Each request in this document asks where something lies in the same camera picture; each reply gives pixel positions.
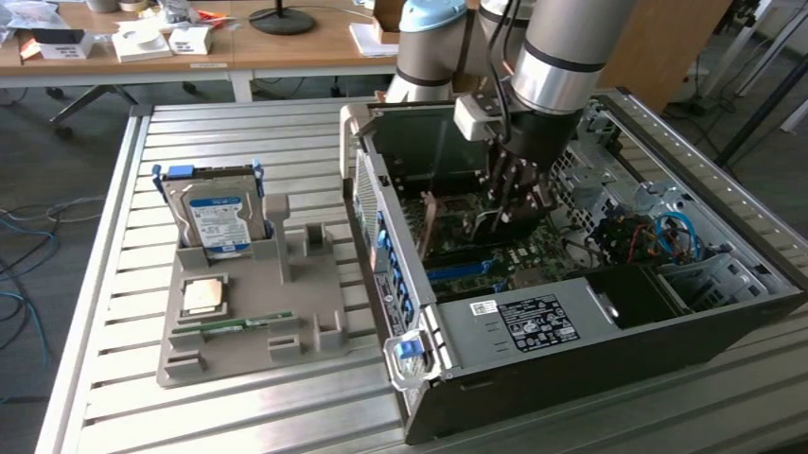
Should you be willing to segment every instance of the white box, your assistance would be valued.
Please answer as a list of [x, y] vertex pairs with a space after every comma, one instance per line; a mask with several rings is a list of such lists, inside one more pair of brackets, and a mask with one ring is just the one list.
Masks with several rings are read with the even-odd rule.
[[125, 31], [114, 33], [112, 35], [112, 45], [114, 45], [114, 53], [117, 54], [117, 61], [120, 63], [160, 59], [172, 55], [165, 38], [156, 31]]
[[77, 44], [38, 44], [38, 52], [45, 60], [86, 59], [94, 40], [89, 33], [83, 33]]
[[206, 55], [212, 40], [208, 26], [189, 26], [177, 28], [168, 38], [168, 46], [178, 55]]

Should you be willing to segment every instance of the hard drive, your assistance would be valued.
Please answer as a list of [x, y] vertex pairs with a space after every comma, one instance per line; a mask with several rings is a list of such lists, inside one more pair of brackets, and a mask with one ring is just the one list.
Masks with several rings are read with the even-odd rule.
[[250, 241], [268, 237], [261, 211], [264, 171], [252, 166], [170, 166], [153, 183], [168, 204], [184, 247], [204, 248], [209, 258], [242, 255]]

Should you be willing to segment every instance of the sticker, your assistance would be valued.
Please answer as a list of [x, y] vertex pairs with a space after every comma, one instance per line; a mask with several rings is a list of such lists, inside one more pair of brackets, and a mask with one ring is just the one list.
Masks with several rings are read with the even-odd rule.
[[197, 68], [225, 68], [226, 63], [190, 63], [190, 67]]
[[479, 301], [476, 303], [469, 303], [468, 307], [471, 308], [471, 313], [473, 316], [492, 314], [496, 312], [496, 301]]
[[498, 311], [522, 352], [580, 339], [555, 295], [499, 305]]
[[240, 326], [224, 326], [222, 328], [206, 329], [202, 331], [204, 334], [224, 334], [224, 333], [237, 333], [242, 328]]
[[190, 201], [190, 214], [201, 246], [214, 253], [232, 253], [249, 245], [246, 222], [238, 218], [240, 197], [218, 197]]
[[268, 325], [268, 319], [254, 319], [254, 320], [244, 320], [242, 324], [245, 324], [249, 327], [253, 326], [266, 326]]

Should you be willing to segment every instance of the white paper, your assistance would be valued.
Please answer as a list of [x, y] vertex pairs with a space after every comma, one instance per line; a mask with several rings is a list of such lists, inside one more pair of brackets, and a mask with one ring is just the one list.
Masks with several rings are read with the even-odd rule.
[[357, 52], [363, 57], [392, 57], [399, 53], [397, 44], [381, 44], [373, 26], [369, 24], [349, 24], [351, 36], [356, 43]]
[[468, 307], [471, 308], [471, 313], [473, 314], [473, 316], [494, 314], [496, 312], [496, 301], [479, 301], [476, 303], [469, 303]]

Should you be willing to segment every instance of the desk lamp base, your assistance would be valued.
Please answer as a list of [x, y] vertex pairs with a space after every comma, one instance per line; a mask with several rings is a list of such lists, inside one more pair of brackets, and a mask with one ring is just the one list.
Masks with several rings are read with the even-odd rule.
[[249, 24], [269, 35], [297, 35], [313, 28], [313, 18], [296, 9], [258, 9]]

